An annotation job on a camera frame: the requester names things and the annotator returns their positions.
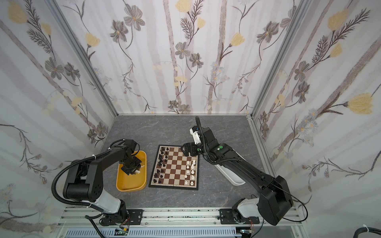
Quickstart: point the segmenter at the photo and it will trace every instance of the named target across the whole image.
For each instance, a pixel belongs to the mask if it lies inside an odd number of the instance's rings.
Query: yellow tray
[[[139,151],[136,157],[142,161],[139,174],[127,175],[121,169],[123,164],[119,164],[116,186],[121,192],[139,191],[147,185],[147,154]]]

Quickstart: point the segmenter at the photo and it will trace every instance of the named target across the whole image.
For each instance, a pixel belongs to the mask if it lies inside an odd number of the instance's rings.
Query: chessboard
[[[199,158],[184,156],[180,147],[159,145],[149,187],[199,189]]]

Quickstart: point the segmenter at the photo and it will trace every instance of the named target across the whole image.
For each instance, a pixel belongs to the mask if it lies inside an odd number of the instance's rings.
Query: mounting plate
[[[233,217],[233,209],[224,209],[224,208],[220,209],[219,216],[220,216],[221,225],[250,224],[250,219],[253,222],[253,224],[259,224],[258,217],[248,217],[246,218],[244,223],[236,222]]]

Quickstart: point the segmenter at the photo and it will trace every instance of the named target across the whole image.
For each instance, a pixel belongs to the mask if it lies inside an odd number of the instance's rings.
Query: cable tie
[[[367,229],[367,232],[369,232],[369,228],[367,227],[367,225],[365,225],[365,224],[362,224],[362,226],[363,226],[363,227],[366,227],[366,229]]]

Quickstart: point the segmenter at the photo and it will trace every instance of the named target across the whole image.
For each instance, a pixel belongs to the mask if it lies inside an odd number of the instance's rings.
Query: floral wallpaper
[[[255,115],[277,174],[308,208],[312,238],[381,225],[380,10],[312,1]]]
[[[114,116],[43,1],[0,5],[0,236],[50,237],[52,179],[99,152]]]
[[[119,113],[251,113],[299,1],[58,0]]]

